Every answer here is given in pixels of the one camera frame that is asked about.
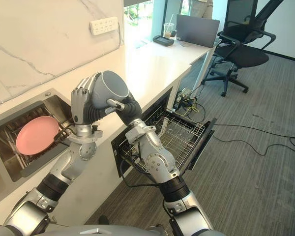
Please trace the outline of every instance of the marble wall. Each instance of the marble wall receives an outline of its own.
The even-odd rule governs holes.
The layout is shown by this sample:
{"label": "marble wall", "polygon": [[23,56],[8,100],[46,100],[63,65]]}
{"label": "marble wall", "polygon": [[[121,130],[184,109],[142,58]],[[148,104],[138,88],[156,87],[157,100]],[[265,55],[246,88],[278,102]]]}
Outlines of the marble wall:
{"label": "marble wall", "polygon": [[[93,36],[89,22],[117,16]],[[0,0],[0,103],[123,44],[122,0]]]}

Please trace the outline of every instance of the gray carpet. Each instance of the gray carpet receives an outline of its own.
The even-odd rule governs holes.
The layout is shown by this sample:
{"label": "gray carpet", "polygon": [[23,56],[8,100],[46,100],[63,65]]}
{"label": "gray carpet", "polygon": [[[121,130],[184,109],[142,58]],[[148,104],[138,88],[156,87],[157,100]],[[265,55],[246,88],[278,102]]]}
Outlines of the gray carpet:
{"label": "gray carpet", "polygon": [[[223,82],[206,82],[198,100],[206,109],[206,120],[219,124],[240,124],[295,136],[295,62],[269,55],[266,64],[239,71],[238,80],[249,86],[230,84],[221,97]],[[192,66],[181,87],[194,83],[201,59]],[[203,111],[192,113],[202,119]],[[270,144],[286,144],[276,137],[240,127],[216,126],[215,136],[223,140],[242,139],[259,152]],[[295,236],[295,152],[270,147],[266,156],[257,155],[242,142],[222,143],[214,138],[200,157],[194,171],[184,178],[216,230],[228,236]],[[132,171],[129,182],[148,182]],[[129,189],[121,183],[88,220],[97,223],[106,215],[112,224],[147,228],[163,224],[171,235],[168,217],[158,189]]]}

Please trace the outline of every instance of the person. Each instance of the person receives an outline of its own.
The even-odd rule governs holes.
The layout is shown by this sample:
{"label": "person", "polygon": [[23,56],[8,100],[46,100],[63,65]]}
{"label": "person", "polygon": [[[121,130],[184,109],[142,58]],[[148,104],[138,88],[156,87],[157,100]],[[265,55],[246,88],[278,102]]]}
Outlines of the person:
{"label": "person", "polygon": [[213,0],[189,0],[190,16],[212,19]]}

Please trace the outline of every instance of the office chair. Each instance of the office chair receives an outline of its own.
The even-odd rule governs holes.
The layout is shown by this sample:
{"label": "office chair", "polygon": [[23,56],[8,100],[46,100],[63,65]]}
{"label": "office chair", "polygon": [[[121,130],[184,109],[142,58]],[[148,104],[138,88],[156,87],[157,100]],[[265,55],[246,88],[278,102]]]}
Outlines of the office chair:
{"label": "office chair", "polygon": [[[244,93],[248,92],[248,86],[237,81],[238,75],[232,73],[244,67],[264,64],[269,60],[268,56],[262,50],[271,44],[276,36],[264,31],[265,24],[282,1],[270,0],[256,16],[258,0],[228,0],[224,29],[218,33],[221,42],[214,52],[215,59],[217,57],[221,59],[218,62],[213,62],[209,69],[210,75],[217,74],[218,76],[205,78],[202,81],[203,85],[206,81],[223,80],[224,91],[221,93],[223,97],[226,95],[228,82],[243,87]],[[270,41],[261,50],[245,45],[264,35],[270,37]],[[216,64],[226,62],[232,63],[226,74],[212,69]]]}

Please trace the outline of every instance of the gray mug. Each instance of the gray mug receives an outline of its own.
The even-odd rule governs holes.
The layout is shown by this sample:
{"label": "gray mug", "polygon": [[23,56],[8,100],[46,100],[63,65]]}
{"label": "gray mug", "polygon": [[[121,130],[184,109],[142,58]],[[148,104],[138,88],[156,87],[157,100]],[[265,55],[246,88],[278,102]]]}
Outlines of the gray mug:
{"label": "gray mug", "polygon": [[121,102],[129,95],[129,90],[123,79],[113,71],[106,70],[96,75],[93,87],[93,106],[98,109],[108,108],[108,99]]}

